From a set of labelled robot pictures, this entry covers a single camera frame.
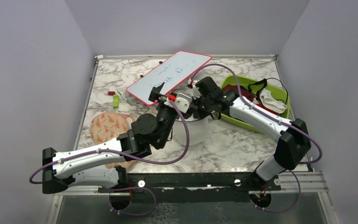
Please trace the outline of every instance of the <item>small red object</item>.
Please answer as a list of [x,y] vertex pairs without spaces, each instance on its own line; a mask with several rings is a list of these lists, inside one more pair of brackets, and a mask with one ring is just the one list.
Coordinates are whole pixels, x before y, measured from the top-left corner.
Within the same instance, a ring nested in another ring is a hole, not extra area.
[[176,97],[174,95],[169,95],[168,100],[172,100],[173,102],[175,102]]

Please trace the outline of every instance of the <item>green plastic basket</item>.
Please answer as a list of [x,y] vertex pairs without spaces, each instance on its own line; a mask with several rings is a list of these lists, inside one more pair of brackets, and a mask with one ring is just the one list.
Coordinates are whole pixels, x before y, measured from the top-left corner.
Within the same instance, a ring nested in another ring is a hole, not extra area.
[[[238,80],[240,81],[240,85],[245,87],[246,89],[248,88],[249,84],[253,84],[253,83],[257,82],[257,80],[254,80],[254,79],[251,79],[251,78],[246,78],[246,77],[241,77],[241,76],[238,76]],[[234,76],[228,76],[227,78],[225,78],[223,83],[221,84],[220,88],[223,89],[226,85],[233,85],[233,86],[237,85]],[[261,85],[253,85],[252,86],[252,91],[257,92],[258,90],[260,90],[262,88],[262,86],[263,86],[262,84]],[[282,90],[281,88],[268,84],[266,89],[271,91],[271,95],[272,95],[273,98],[282,99],[282,100],[286,99],[286,91]],[[286,105],[288,106],[288,108],[281,115],[281,117],[283,117],[283,118],[288,118],[289,115],[290,115],[290,97],[288,97],[288,102],[287,102]],[[259,131],[255,127],[251,126],[250,124],[245,123],[245,122],[243,122],[241,120],[229,117],[229,116],[227,116],[225,114],[222,114],[221,118],[223,120],[231,123],[231,124],[234,124],[234,125],[249,129],[249,130],[254,131],[254,132],[262,133],[261,131]]]

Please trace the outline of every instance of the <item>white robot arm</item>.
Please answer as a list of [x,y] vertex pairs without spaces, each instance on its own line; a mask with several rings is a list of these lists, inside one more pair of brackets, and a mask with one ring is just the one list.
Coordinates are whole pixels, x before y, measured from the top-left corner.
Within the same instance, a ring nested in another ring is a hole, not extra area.
[[[153,88],[150,100],[159,102],[157,116],[141,115],[131,124],[132,129],[116,139],[72,152],[61,153],[52,148],[43,150],[43,164],[55,162],[53,166],[43,169],[43,193],[57,193],[78,185],[113,188],[120,184],[121,178],[126,176],[124,168],[101,169],[98,166],[133,160],[126,155],[141,158],[148,156],[151,154],[150,145],[156,149],[163,148],[177,117],[169,100],[175,102],[185,118],[193,115],[202,119],[212,113],[228,110],[231,117],[253,125],[278,144],[275,154],[259,165],[246,184],[262,188],[276,174],[285,169],[294,169],[310,149],[308,139],[282,126],[280,122],[266,118],[253,109],[254,104],[245,104],[233,90],[222,92],[210,77],[194,82],[193,85],[196,88],[194,98],[185,93],[171,93],[167,97],[159,93],[162,86]],[[276,116],[266,110],[263,112]],[[291,124],[307,132],[302,120],[297,119]]]

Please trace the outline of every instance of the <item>marble surface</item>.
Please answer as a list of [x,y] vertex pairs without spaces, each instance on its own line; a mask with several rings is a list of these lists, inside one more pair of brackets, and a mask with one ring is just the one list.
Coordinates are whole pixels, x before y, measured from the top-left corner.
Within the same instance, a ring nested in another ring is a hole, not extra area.
[[[101,60],[92,87],[86,116],[84,119],[78,149],[93,146],[90,135],[91,120],[103,112],[120,112],[130,114],[135,118],[150,110],[132,95],[126,88],[159,65],[165,58],[147,59],[111,59]],[[249,58],[214,58],[209,63],[221,63],[231,68],[237,75],[256,80],[274,77],[278,78],[273,59]],[[224,68],[210,66],[200,71],[198,79],[211,76],[220,85],[229,72]],[[281,87],[279,81],[269,80],[270,84]],[[186,89],[182,83],[179,89]],[[107,96],[107,91],[121,91],[130,104],[120,98],[120,106],[113,109],[113,97]],[[191,146],[186,156],[171,165],[153,165],[143,162],[135,163],[127,171],[130,173],[175,173],[175,172],[238,172],[252,171],[263,160],[271,156],[276,144],[266,135],[255,133],[223,120],[210,120],[208,137],[200,144]],[[175,138],[167,142],[165,148],[155,150],[147,159],[152,161],[171,161],[180,156],[184,147]],[[304,165],[296,170],[306,170]]]

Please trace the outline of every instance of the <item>white wall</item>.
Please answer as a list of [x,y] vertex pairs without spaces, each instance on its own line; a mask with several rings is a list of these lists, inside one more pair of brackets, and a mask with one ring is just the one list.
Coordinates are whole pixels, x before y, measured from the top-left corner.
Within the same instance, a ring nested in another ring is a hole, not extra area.
[[46,223],[28,178],[42,149],[73,147],[93,67],[63,0],[0,0],[0,224]]
[[311,0],[278,62],[296,116],[324,149],[315,166],[338,219],[358,224],[358,1]]
[[66,0],[94,54],[279,54],[309,0]]

